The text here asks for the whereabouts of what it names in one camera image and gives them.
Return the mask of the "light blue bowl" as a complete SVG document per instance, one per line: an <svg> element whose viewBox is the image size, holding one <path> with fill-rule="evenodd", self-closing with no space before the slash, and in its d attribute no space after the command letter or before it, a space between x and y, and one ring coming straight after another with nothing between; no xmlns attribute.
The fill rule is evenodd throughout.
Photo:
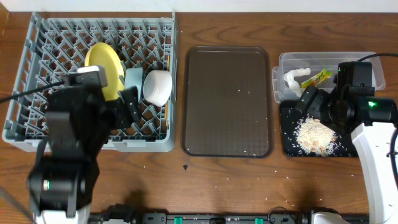
<svg viewBox="0 0 398 224"><path fill-rule="evenodd" d="M139 102L141 102L143 78L144 78L144 70L142 67L129 68L126 70L124 78L124 88L129 89L132 87L136 87L138 95L137 98Z"/></svg>

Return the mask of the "white small plate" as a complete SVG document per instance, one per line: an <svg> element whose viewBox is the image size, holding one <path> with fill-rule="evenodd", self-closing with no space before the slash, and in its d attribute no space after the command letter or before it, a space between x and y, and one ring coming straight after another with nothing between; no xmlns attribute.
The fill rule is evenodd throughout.
<svg viewBox="0 0 398 224"><path fill-rule="evenodd" d="M172 91L172 75L167 70L153 70L148 73L142 87L144 99L161 107L168 101Z"/></svg>

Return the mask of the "green orange snack wrapper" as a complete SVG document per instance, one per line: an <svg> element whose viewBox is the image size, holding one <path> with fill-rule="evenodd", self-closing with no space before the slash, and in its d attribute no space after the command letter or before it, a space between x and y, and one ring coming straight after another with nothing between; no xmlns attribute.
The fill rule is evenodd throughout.
<svg viewBox="0 0 398 224"><path fill-rule="evenodd" d="M308 80L302 82L300 84L300 87L301 88L307 88L308 86L318 86L319 84L321 84L325 80L331 78L332 75L333 75L333 72L328 71L327 69L323 69L322 71L320 71L319 73L317 73L313 77L311 77Z"/></svg>

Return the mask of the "rice food scraps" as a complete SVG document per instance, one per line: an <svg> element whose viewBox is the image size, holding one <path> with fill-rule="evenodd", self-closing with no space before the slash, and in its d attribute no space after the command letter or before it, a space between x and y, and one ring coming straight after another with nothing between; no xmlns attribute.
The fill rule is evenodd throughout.
<svg viewBox="0 0 398 224"><path fill-rule="evenodd" d="M306 117L300 119L293 131L293 147L299 153L316 156L329 156L333 154L337 135L333 130L321 124L319 119Z"/></svg>

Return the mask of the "yellow plate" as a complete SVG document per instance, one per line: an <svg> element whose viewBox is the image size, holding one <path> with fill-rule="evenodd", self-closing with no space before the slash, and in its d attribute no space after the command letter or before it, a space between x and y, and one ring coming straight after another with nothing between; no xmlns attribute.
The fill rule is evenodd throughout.
<svg viewBox="0 0 398 224"><path fill-rule="evenodd" d="M120 77L124 78L124 69L116 51L108 44L97 43L92 46L86 57L85 66L100 65L105 69L108 85L102 87L106 101L119 97L118 92L124 90Z"/></svg>

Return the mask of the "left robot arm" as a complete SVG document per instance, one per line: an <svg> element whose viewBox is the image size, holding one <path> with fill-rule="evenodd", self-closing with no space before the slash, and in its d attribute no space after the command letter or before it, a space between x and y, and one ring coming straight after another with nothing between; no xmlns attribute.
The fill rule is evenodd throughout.
<svg viewBox="0 0 398 224"><path fill-rule="evenodd" d="M138 90L128 88L106 101L100 87L56 91L45 113L49 135L37 148L28 177L36 223L86 223L99 176L97 156L111 131L139 121Z"/></svg>

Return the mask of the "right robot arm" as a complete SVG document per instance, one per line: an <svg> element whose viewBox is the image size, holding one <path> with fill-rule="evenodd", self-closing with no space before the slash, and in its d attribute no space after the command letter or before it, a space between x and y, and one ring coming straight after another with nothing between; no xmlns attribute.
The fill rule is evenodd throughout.
<svg viewBox="0 0 398 224"><path fill-rule="evenodd" d="M363 58L340 63L334 89L306 87L296 109L350 135L363 171L370 223L397 223L397 105L375 96L372 73L372 63Z"/></svg>

